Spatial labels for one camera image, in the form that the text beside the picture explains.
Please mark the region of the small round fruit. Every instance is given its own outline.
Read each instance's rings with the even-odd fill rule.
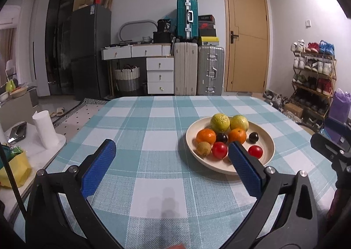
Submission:
[[[243,144],[246,141],[246,132],[240,128],[235,128],[228,134],[229,143],[238,141]]]
[[[216,142],[212,146],[212,154],[217,159],[223,159],[228,154],[228,147],[223,142]]]
[[[200,156],[207,156],[211,153],[211,145],[208,142],[200,142],[196,147],[196,152]]]
[[[230,120],[225,114],[217,113],[212,116],[210,125],[216,133],[225,132],[230,127]]]
[[[230,120],[230,129],[240,128],[243,129],[245,132],[249,128],[249,122],[243,115],[236,115],[233,116]]]
[[[249,140],[250,140],[251,143],[256,143],[258,141],[258,134],[257,134],[257,132],[252,132],[249,135]]]
[[[216,133],[212,129],[208,129],[208,128],[202,129],[196,135],[197,143],[208,142],[211,145],[213,145],[215,141],[216,141]]]
[[[227,143],[227,141],[228,141],[228,137],[223,132],[220,132],[220,133],[217,134],[216,142]]]
[[[251,156],[256,157],[257,159],[261,158],[263,155],[263,150],[260,146],[253,145],[247,151]]]

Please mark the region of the blue and white tablecloth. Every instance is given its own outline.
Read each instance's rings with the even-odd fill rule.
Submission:
[[[106,139],[117,155],[94,196],[88,198],[111,234],[127,249],[219,248],[256,201],[237,177],[200,164],[185,141],[188,127],[215,113],[245,115],[273,138],[269,163],[280,173],[308,172],[320,217],[329,209],[336,173],[310,146],[306,131],[265,102],[252,97],[124,97],[108,102],[67,143],[47,171],[79,165]],[[77,234],[83,235],[62,196]],[[269,232],[283,198],[278,197],[262,234]],[[24,220],[15,231],[24,236]]]

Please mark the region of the white side table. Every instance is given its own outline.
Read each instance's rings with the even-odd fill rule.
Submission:
[[[12,127],[5,132],[5,136],[7,138],[10,135],[11,129]],[[15,144],[20,146],[23,150],[26,150],[29,164],[32,166],[32,171],[30,172],[25,184],[18,189],[22,198],[26,195],[30,186],[32,185],[36,172],[39,169],[46,168],[65,145],[66,137],[61,134],[57,134],[57,137],[59,139],[59,143],[51,149],[45,149],[40,141],[36,127],[27,123],[26,138]],[[9,220],[17,207],[17,201],[12,189],[0,186],[0,200],[5,204],[4,216],[7,220]]]

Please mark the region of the white suitcase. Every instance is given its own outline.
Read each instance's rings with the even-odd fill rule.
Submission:
[[[174,44],[174,94],[196,95],[198,46]]]

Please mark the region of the orange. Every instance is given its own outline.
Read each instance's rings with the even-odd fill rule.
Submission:
[[[216,142],[216,133],[212,129],[202,129],[196,135],[196,142],[208,142],[213,145]]]
[[[228,142],[238,141],[243,144],[246,141],[246,132],[240,128],[235,128],[228,134]]]

